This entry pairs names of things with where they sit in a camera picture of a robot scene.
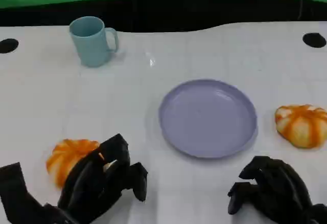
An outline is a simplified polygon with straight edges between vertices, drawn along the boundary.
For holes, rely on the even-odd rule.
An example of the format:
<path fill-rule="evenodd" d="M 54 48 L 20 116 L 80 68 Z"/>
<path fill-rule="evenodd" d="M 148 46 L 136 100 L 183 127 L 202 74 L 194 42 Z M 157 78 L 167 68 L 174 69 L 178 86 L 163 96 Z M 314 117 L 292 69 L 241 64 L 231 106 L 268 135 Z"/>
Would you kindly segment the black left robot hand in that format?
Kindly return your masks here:
<path fill-rule="evenodd" d="M 58 208 L 68 223 L 91 223 L 108 211 L 131 189 L 143 202 L 148 172 L 139 162 L 131 164 L 128 143 L 121 134 L 109 138 L 81 159 L 69 173 Z"/>

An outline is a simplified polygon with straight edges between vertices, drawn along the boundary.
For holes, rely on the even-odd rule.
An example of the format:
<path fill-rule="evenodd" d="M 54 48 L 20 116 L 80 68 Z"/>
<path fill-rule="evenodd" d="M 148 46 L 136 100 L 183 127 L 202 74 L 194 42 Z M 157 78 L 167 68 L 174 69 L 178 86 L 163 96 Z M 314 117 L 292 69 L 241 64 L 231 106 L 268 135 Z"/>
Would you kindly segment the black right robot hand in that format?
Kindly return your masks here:
<path fill-rule="evenodd" d="M 305 211 L 312 207 L 308 189 L 287 163 L 268 156 L 255 156 L 228 192 L 228 214 L 236 214 L 243 204 L 252 204 L 275 223 L 305 223 Z"/>

